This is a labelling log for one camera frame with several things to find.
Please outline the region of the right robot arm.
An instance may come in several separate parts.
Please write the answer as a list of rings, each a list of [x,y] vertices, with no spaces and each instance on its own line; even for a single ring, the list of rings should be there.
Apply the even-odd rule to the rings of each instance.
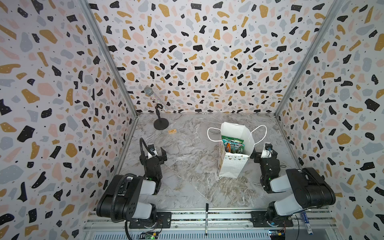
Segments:
[[[335,204],[335,192],[314,168],[286,169],[286,174],[281,175],[282,165],[274,150],[256,152],[254,162],[260,165],[264,191],[268,194],[292,191],[286,198],[269,203],[263,217],[268,225],[288,226],[293,214]]]

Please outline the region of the teal mint candy bag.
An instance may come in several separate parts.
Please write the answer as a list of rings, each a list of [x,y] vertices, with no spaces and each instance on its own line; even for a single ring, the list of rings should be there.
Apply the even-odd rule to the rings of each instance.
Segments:
[[[241,154],[245,148],[244,140],[222,136],[223,146],[227,153]]]

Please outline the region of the white patterned paper bag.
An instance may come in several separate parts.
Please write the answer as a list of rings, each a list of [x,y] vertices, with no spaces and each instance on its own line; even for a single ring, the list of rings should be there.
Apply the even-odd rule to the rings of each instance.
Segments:
[[[253,133],[260,128],[265,129],[264,136],[255,141]],[[260,125],[252,131],[244,125],[228,122],[222,123],[220,128],[208,128],[208,139],[219,144],[218,176],[220,178],[238,178],[254,152],[255,146],[264,140],[267,133],[268,128],[265,125]]]

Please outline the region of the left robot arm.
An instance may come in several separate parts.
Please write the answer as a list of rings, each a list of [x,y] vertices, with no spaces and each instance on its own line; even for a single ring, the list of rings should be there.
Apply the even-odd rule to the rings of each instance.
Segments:
[[[162,185],[161,165],[167,161],[167,152],[148,152],[142,155],[145,175],[116,175],[108,185],[96,207],[97,216],[109,218],[112,222],[138,222],[143,227],[157,224],[157,208],[154,204],[141,203],[140,196],[154,196]]]

